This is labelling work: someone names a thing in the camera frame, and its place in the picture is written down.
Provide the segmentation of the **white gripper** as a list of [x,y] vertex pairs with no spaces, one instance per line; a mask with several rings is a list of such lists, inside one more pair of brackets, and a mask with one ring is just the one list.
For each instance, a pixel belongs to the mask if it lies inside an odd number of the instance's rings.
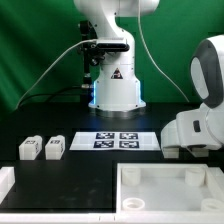
[[224,109],[179,112],[161,131],[161,148],[219,150],[224,146]]

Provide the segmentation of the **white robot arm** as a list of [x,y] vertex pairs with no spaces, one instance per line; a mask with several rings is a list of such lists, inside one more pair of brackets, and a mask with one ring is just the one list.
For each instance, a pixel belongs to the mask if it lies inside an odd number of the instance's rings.
[[[127,114],[145,107],[134,74],[135,41],[117,26],[117,17],[138,17],[156,10],[160,0],[73,0],[93,26],[90,49],[100,65],[89,107],[99,113]],[[194,87],[202,100],[195,110],[180,112],[161,131],[161,148],[175,151],[218,150],[224,146],[224,35],[203,40],[190,64]]]

